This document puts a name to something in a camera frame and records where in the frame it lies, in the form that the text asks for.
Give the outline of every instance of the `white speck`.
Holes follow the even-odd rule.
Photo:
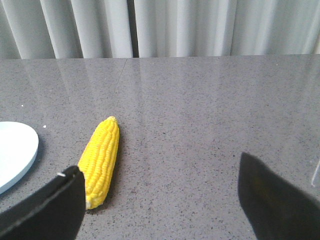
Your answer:
[[[311,186],[312,186],[312,187],[315,187],[315,186],[316,186],[316,185],[315,185],[315,179],[316,179],[316,176],[317,176],[319,167],[320,167],[320,159],[319,159],[318,165],[316,166],[316,168],[315,168],[315,170],[314,170],[314,174],[313,174],[312,179],[311,179]]]
[[[65,177],[66,175],[64,173],[61,173],[61,172],[57,172],[56,173],[58,176],[61,176],[61,177]]]

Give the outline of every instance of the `speckled granite surface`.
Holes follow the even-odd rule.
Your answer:
[[[253,240],[241,152],[320,199],[319,93],[320,55],[2,60],[0,121],[30,125],[40,144],[0,212],[76,164],[115,115],[111,189],[78,240]]]

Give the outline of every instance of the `light blue plate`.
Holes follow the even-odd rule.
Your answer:
[[[0,194],[26,174],[36,159],[38,145],[39,138],[32,127],[0,122]]]

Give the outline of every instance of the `gray countertop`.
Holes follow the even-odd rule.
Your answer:
[[[0,212],[77,164],[111,115],[110,192],[79,240],[255,239],[237,194],[243,151],[320,199],[320,55],[1,60],[0,121],[33,127],[39,149]]]

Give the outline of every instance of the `yellow corn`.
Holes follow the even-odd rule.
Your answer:
[[[96,208],[107,197],[119,135],[117,119],[114,116],[108,117],[97,126],[79,160],[78,167],[85,178],[86,209]]]

